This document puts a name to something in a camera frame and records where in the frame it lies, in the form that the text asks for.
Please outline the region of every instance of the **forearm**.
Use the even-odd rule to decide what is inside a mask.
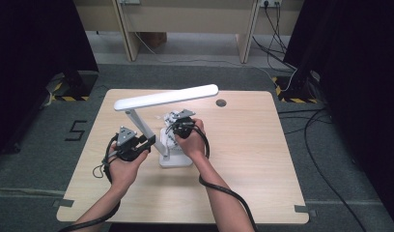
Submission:
[[[212,167],[209,160],[201,156],[193,160],[201,177],[208,183],[229,189],[227,183]],[[253,231],[247,213],[232,195],[213,188],[206,188],[212,214],[220,231]]]
[[[101,218],[109,214],[119,203],[119,201],[126,194],[126,191],[119,188],[110,188],[110,190],[101,197],[83,216],[81,216],[74,224],[79,224],[82,222],[87,222],[90,220],[94,220],[97,218]],[[76,230],[79,232],[94,232],[99,231],[102,226],[102,223],[86,227],[80,230]]]

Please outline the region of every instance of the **wooden table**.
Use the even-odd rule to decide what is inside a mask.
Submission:
[[[100,165],[110,138],[125,126],[139,131],[116,100],[164,92],[163,90],[110,90],[101,105],[70,185],[64,196],[73,201],[61,206],[57,218],[75,221],[109,189],[107,179],[92,175]],[[219,107],[217,100],[227,105]],[[211,145],[211,163],[248,203],[261,223],[306,223],[307,213],[287,142],[268,92],[220,91],[216,97],[137,109],[159,137],[163,115],[184,108],[204,121]],[[122,199],[119,212],[109,221],[150,223],[214,223],[206,190],[198,183],[194,165],[163,169],[155,148],[140,167],[135,183]]]

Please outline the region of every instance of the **metal bracket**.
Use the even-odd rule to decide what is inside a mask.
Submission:
[[[128,142],[132,137],[136,136],[137,132],[134,130],[127,129],[125,127],[120,128],[117,145],[122,146]]]
[[[193,111],[190,111],[190,110],[188,110],[188,109],[184,109],[182,112],[173,115],[173,118],[174,118],[174,119],[182,119],[182,118],[186,118],[186,117],[193,116],[193,115],[195,115],[195,114],[196,114],[196,113],[193,112]]]

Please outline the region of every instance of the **wire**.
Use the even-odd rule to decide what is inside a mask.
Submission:
[[[281,43],[281,48],[285,53],[285,50],[287,50],[287,47],[285,46],[284,42],[282,41],[280,37],[280,32],[279,32],[279,20],[281,19],[281,5],[279,2],[276,2],[276,12],[277,12],[277,17],[276,17],[276,31],[278,32],[277,37],[279,39],[279,42]]]
[[[140,42],[141,42],[141,43],[142,43],[152,54],[157,55],[151,48],[149,48],[149,47],[146,45],[146,43],[140,38],[139,35],[137,35],[136,32],[134,33],[134,35],[136,35],[136,37],[140,40]],[[235,64],[235,63],[233,63],[233,62],[224,61],[224,60],[191,59],[191,60],[170,60],[170,61],[166,60],[166,61],[165,61],[165,60],[160,60],[160,59],[158,59],[158,57],[155,57],[155,59],[156,59],[158,62],[161,62],[161,63],[182,63],[182,62],[202,62],[202,61],[203,61],[203,62],[211,62],[211,63],[226,63],[226,64],[229,64],[229,65],[233,65],[233,66],[237,66],[237,67],[242,67],[242,68],[255,68],[255,69],[257,69],[257,70],[259,70],[259,71],[261,71],[261,72],[263,72],[263,73],[266,73],[266,74],[267,74],[267,77],[273,82],[272,77],[270,76],[269,72],[267,72],[267,71],[265,71],[265,70],[263,70],[263,69],[261,69],[261,68],[259,68],[259,67],[253,66],[253,65]]]
[[[59,230],[59,232],[75,231],[75,230],[79,230],[79,229],[82,229],[82,228],[86,228],[86,227],[89,227],[89,226],[94,226],[96,224],[100,224],[102,222],[105,222],[109,218],[112,218],[116,214],[116,212],[118,212],[120,204],[121,204],[121,202],[119,201],[119,203],[115,206],[115,208],[113,208],[113,210],[110,213],[108,213],[107,215],[105,215],[103,217],[99,217],[97,219],[93,219],[93,220],[89,220],[89,221],[86,221],[86,222],[82,222],[82,223],[79,223],[79,224],[74,224],[74,225],[65,227],[65,228]]]
[[[299,113],[299,112],[315,112],[323,110],[324,108],[319,109],[300,109],[300,110],[290,110],[290,111],[280,111],[278,114],[288,114],[288,113]]]
[[[290,89],[291,83],[293,82],[293,78],[294,78],[294,75],[296,74],[296,71],[297,71],[297,70],[295,70],[295,71],[293,72],[293,74],[291,75],[290,81],[288,82],[288,85],[287,85],[287,88],[281,90],[281,92],[285,92],[285,91],[288,91],[288,90]]]
[[[312,123],[309,124],[309,126],[311,126],[315,122],[321,122],[321,123],[326,123],[326,124],[333,124],[333,123],[329,123],[329,122],[326,122],[326,121],[323,121],[323,120],[319,120],[320,118],[323,118],[325,116],[327,116],[327,115],[322,115],[322,116],[314,119],[312,121]],[[307,118],[307,117],[284,117],[284,118],[305,118],[305,119],[310,119],[310,118]],[[284,134],[287,135],[287,134],[290,134],[290,133],[295,133],[295,132],[299,132],[299,131],[303,131],[303,130],[305,130],[305,128],[298,129],[298,130],[292,130],[292,131],[289,131],[289,132],[284,132]]]
[[[261,45],[260,43],[257,42],[257,40],[255,39],[255,37],[252,37],[252,39],[253,39],[254,42],[257,44],[257,46],[258,46],[263,52],[265,52],[265,53],[267,54],[267,57],[270,55],[270,56],[272,56],[272,58],[274,58],[275,60],[279,61],[279,62],[280,62],[281,64],[283,64],[284,66],[288,67],[290,70],[292,70],[292,71],[295,71],[295,70],[296,70],[295,67],[291,66],[290,64],[285,63],[284,61],[282,61],[282,60],[279,59],[277,56],[275,56],[274,54],[271,53],[272,51],[274,51],[274,52],[281,52],[281,53],[282,53],[282,51],[276,51],[276,50],[270,49],[269,47],[264,47],[263,45]],[[273,70],[276,70],[276,71],[279,71],[279,72],[292,73],[292,72],[290,72],[290,71],[277,70],[277,69],[273,68],[273,67],[271,66],[271,64],[269,63],[269,60],[268,60],[268,65],[269,65]]]
[[[276,11],[277,11],[277,17],[276,17],[276,19],[277,19],[277,24],[276,24],[276,27],[274,27],[274,25],[273,25],[273,23],[272,23],[272,20],[271,20],[271,18],[269,17],[267,8],[265,8],[265,11],[266,11],[266,16],[267,16],[267,19],[268,19],[268,21],[269,21],[269,24],[271,25],[272,31],[274,32],[274,34],[272,35],[272,39],[275,40],[275,41],[281,46],[282,51],[285,53],[284,49],[287,49],[287,47],[284,45],[284,43],[282,42],[281,37],[280,37],[280,35],[279,35],[280,11],[278,11],[278,8],[276,8]]]
[[[53,97],[53,94],[52,94],[52,92],[50,92],[48,89],[46,89],[46,91],[49,93],[49,99],[47,100],[47,103],[45,103],[45,104],[43,104],[43,105],[41,106],[40,109],[43,109],[43,108],[45,108],[45,107],[48,107],[48,106],[50,106],[50,105],[52,104],[52,97]]]
[[[196,126],[196,125],[194,125],[194,126],[183,125],[183,126],[184,126],[185,128],[193,129],[193,130],[195,130],[196,132],[198,132],[198,133],[200,134],[200,136],[203,138],[203,141],[204,141],[204,143],[205,143],[205,145],[206,145],[206,158],[209,159],[209,158],[210,158],[210,145],[209,145],[209,141],[207,140],[206,135],[203,134],[203,132],[201,131],[201,129],[200,129],[198,126]],[[259,231],[259,230],[258,230],[258,227],[257,227],[257,225],[256,225],[256,223],[255,223],[255,220],[254,220],[254,218],[253,218],[253,216],[252,216],[251,210],[249,209],[248,204],[245,202],[244,198],[242,198],[238,193],[232,191],[232,190],[229,189],[229,188],[224,188],[224,187],[222,187],[222,186],[218,186],[218,185],[215,185],[215,184],[206,182],[206,181],[201,177],[201,175],[199,176],[199,182],[200,182],[201,185],[203,185],[203,186],[205,186],[205,187],[207,187],[207,188],[219,190],[219,191],[221,191],[221,192],[224,192],[224,193],[226,193],[226,194],[229,194],[229,195],[231,195],[231,196],[234,196],[234,197],[242,204],[242,206],[244,207],[245,212],[246,212],[247,215],[248,215],[248,218],[249,218],[249,220],[250,220],[250,222],[251,222],[251,225],[252,225],[254,231],[255,231],[255,232],[258,232],[258,231]]]
[[[328,116],[327,114],[322,115],[318,117],[317,119],[314,119],[315,122],[320,122],[320,123],[325,123],[325,124],[333,124],[332,122],[327,122],[324,120],[320,120],[320,118]],[[311,119],[309,117],[302,117],[302,116],[291,116],[291,117],[280,117],[279,119]]]
[[[309,144],[308,144],[308,138],[307,138],[307,129],[310,126],[312,120],[314,119],[315,116],[317,116],[317,114],[319,114],[321,111],[323,111],[324,108],[318,110],[317,112],[315,112],[312,117],[308,120],[308,122],[306,123],[305,129],[303,131],[303,136],[305,139],[305,146],[306,146],[306,150],[309,154],[309,157],[311,158],[312,162],[314,163],[315,167],[317,168],[318,173],[321,175],[321,177],[324,179],[324,181],[327,183],[327,185],[330,187],[330,189],[332,189],[332,191],[338,196],[338,198],[342,201],[342,203],[345,205],[345,207],[350,211],[350,213],[352,214],[353,218],[357,221],[357,223],[359,224],[360,228],[363,231],[366,231],[365,227],[363,226],[362,222],[359,220],[359,218],[357,217],[357,215],[354,213],[354,211],[351,209],[351,207],[348,205],[348,203],[345,201],[345,199],[339,194],[339,192],[333,187],[333,185],[327,180],[327,178],[325,177],[325,175],[323,174],[323,172],[321,171],[320,167],[318,166],[317,162],[315,161],[314,155],[311,152],[311,149],[309,148]]]

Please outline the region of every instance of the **human hand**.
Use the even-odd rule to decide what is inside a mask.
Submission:
[[[203,134],[206,134],[204,131],[203,121],[200,119],[193,119],[195,126],[200,128]],[[186,139],[181,138],[178,135],[175,135],[177,143],[182,148],[183,152],[190,157],[193,161],[196,159],[203,157],[205,154],[205,143],[200,134],[198,134],[195,130],[193,130],[190,136]]]
[[[109,154],[115,151],[115,148],[116,144],[113,144],[110,147]],[[109,172],[112,178],[111,189],[115,189],[120,191],[122,194],[126,194],[128,188],[136,180],[140,164],[146,159],[148,154],[149,151],[145,150],[133,161],[124,161],[116,158],[115,156],[109,158],[109,162],[111,161],[109,166]]]

